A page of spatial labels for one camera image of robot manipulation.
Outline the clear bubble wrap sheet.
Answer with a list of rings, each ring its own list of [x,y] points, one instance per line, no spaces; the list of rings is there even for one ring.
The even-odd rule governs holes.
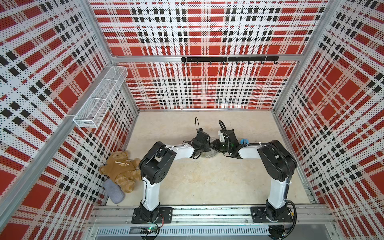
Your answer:
[[[213,158],[217,154],[219,154],[220,152],[217,151],[217,145],[220,144],[220,143],[221,142],[220,142],[219,139],[215,139],[212,142],[210,142],[210,150],[208,152],[202,152],[201,153],[201,158],[209,159],[209,158]]]

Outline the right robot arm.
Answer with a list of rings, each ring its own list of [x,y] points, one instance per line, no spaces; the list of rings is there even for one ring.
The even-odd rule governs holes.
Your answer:
[[[234,131],[221,130],[219,138],[212,141],[210,146],[229,158],[262,160],[271,177],[271,187],[266,206],[258,214],[259,218],[272,223],[293,222],[288,207],[288,192],[298,164],[279,141],[240,144]]]

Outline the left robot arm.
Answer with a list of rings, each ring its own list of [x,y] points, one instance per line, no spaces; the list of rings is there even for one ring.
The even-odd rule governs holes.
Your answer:
[[[156,142],[140,161],[139,169],[144,184],[143,198],[139,205],[142,220],[154,223],[160,211],[160,186],[172,164],[180,159],[197,159],[202,153],[209,152],[211,137],[198,129],[197,135],[190,141],[179,145],[166,145]]]

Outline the brown teddy bear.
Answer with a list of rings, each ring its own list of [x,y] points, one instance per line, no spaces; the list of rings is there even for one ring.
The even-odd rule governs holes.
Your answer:
[[[131,193],[136,182],[142,179],[140,161],[140,159],[131,160],[127,151],[116,151],[109,156],[107,163],[99,168],[99,173],[107,176],[124,193]]]

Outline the grey cloth pouch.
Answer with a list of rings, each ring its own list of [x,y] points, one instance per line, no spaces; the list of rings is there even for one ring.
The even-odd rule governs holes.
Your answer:
[[[103,184],[107,195],[114,204],[119,204],[125,198],[125,193],[122,191],[120,186],[115,184],[111,179],[107,179]]]

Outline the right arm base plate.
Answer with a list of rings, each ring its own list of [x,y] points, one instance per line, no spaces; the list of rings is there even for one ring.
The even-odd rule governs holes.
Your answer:
[[[288,207],[275,209],[271,206],[251,207],[254,223],[293,223],[293,216]]]

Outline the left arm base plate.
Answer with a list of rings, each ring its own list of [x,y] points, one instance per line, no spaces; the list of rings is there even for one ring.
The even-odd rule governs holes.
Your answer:
[[[156,223],[156,224],[169,224],[172,222],[173,208],[171,207],[158,207],[153,211],[148,211],[144,207],[134,209],[132,224],[143,223]]]

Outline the black wall hook rail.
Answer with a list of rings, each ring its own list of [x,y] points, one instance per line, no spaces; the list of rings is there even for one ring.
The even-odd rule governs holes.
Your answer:
[[[256,57],[182,57],[182,63],[229,63],[229,62],[273,62],[279,60],[278,56],[256,56]]]

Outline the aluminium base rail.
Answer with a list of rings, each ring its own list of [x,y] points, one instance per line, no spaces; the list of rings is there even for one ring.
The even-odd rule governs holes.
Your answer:
[[[97,207],[86,240],[341,240],[336,221],[324,205],[296,204],[293,223],[254,223],[251,207],[261,205],[165,206],[173,208],[169,224],[132,224],[135,207]]]

